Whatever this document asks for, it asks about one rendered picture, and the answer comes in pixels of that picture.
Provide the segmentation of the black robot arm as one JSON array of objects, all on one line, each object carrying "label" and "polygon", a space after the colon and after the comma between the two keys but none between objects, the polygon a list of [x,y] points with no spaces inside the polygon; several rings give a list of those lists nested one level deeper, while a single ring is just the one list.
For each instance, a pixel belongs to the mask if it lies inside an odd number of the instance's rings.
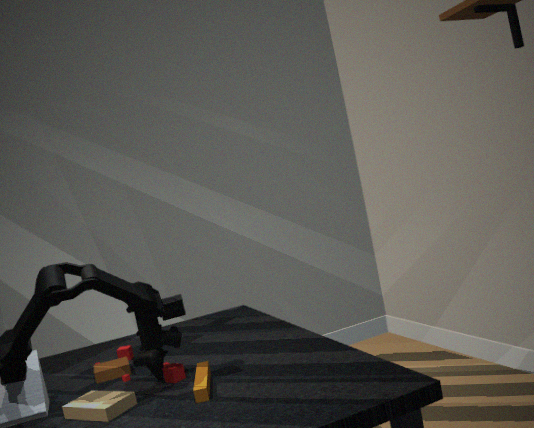
[{"label": "black robot arm", "polygon": [[[80,276],[80,283],[67,288],[64,274]],[[125,302],[128,313],[135,313],[138,327],[149,327],[163,321],[186,315],[181,294],[161,299],[159,291],[148,283],[128,282],[100,270],[94,264],[59,263],[42,268],[36,278],[35,294],[30,299],[12,330],[0,337],[1,384],[26,380],[26,362],[32,351],[31,337],[49,308],[58,306],[84,291],[95,290]],[[157,329],[157,347],[180,347],[182,333],[172,326],[169,331]],[[24,379],[23,379],[24,378]],[[3,382],[3,383],[2,383]]]}]

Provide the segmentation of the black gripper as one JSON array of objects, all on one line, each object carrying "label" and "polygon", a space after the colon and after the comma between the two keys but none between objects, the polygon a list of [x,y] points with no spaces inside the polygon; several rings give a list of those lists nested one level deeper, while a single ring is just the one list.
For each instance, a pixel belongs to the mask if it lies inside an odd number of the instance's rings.
[{"label": "black gripper", "polygon": [[146,365],[148,369],[153,373],[158,381],[163,380],[163,368],[164,368],[164,358],[168,350],[163,351],[157,347],[156,342],[156,332],[162,329],[162,326],[159,323],[149,326],[149,327],[138,327],[137,336],[140,336],[141,344],[140,351],[137,355],[134,356],[134,366],[144,366]]}]

